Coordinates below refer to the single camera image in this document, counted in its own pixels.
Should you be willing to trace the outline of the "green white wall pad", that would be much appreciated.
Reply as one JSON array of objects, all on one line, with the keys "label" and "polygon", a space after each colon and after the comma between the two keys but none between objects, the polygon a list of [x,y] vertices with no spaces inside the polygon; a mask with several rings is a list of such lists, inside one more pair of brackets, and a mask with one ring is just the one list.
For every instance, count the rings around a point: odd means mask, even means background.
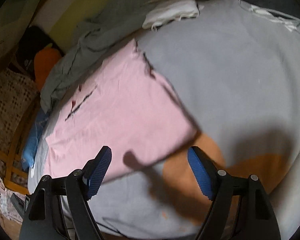
[{"label": "green white wall pad", "polygon": [[32,25],[40,27],[61,48],[73,44],[76,25],[100,12],[109,0],[41,0]]}]

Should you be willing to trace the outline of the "blue pillow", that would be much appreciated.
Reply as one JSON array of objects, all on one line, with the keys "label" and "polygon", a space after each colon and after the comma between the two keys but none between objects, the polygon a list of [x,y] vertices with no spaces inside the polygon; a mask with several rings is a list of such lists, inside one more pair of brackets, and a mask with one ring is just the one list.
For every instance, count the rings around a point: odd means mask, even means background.
[{"label": "blue pillow", "polygon": [[25,172],[27,172],[29,168],[32,168],[34,166],[37,147],[48,119],[49,115],[40,108],[29,131],[26,144],[21,154],[21,166],[23,171]]}]

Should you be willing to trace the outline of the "folded white garment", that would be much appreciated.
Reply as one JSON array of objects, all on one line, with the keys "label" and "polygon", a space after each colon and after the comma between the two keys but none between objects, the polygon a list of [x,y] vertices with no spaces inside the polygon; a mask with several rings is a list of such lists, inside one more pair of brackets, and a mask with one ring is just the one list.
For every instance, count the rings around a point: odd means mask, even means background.
[{"label": "folded white garment", "polygon": [[160,3],[147,13],[142,28],[156,31],[158,27],[171,21],[180,21],[183,18],[197,18],[200,15],[200,10],[203,8],[203,3],[199,3],[196,0],[168,0]]}]

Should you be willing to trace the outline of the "checkered canopy cloth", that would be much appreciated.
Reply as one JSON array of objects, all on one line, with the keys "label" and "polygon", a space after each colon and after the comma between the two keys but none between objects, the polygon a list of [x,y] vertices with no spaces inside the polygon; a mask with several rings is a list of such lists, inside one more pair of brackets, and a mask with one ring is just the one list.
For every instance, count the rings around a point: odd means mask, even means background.
[{"label": "checkered canopy cloth", "polygon": [[20,41],[47,0],[6,0],[0,8],[0,60]]}]

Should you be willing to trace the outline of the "orange plush pillow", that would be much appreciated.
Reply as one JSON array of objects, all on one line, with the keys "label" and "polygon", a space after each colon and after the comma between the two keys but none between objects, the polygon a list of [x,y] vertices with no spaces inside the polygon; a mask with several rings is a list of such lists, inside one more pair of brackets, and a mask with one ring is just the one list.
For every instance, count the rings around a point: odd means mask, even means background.
[{"label": "orange plush pillow", "polygon": [[51,47],[45,47],[34,57],[35,83],[39,91],[42,90],[51,69],[62,58],[60,52]]}]

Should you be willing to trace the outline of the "pink printed t-shirt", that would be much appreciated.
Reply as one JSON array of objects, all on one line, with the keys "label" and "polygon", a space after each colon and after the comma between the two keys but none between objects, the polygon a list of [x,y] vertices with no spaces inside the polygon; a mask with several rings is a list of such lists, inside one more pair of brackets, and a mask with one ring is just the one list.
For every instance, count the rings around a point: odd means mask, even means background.
[{"label": "pink printed t-shirt", "polygon": [[94,159],[103,146],[112,151],[107,181],[133,171],[131,153],[149,166],[190,141],[196,133],[168,81],[154,71],[131,40],[78,85],[47,136],[44,173],[68,175]]}]

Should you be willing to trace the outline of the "grey-green duvet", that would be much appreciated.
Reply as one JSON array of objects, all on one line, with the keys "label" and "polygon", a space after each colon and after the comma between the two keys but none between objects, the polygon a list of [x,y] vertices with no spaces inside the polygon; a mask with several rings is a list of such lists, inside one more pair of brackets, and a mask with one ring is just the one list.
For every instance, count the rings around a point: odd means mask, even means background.
[{"label": "grey-green duvet", "polygon": [[110,0],[96,16],[80,22],[76,44],[52,68],[40,93],[44,112],[113,45],[142,27],[148,12],[164,0]]}]

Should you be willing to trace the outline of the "wooden bed frame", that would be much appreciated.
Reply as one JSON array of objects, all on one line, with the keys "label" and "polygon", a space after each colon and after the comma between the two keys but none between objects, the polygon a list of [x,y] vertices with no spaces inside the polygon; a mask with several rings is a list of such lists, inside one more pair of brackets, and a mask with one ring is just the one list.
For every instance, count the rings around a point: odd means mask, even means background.
[{"label": "wooden bed frame", "polygon": [[[0,0],[0,8],[5,1],[6,0]],[[17,74],[29,77],[16,62],[15,53],[17,51],[17,45],[0,60],[0,72],[9,69]],[[25,146],[26,138],[29,135],[30,128],[39,111],[39,101],[40,97],[38,90],[38,94],[30,103],[15,130],[10,148],[6,152],[0,150],[0,187],[2,189],[6,188],[21,194],[28,193],[26,187],[28,175],[21,168],[21,154]]]}]

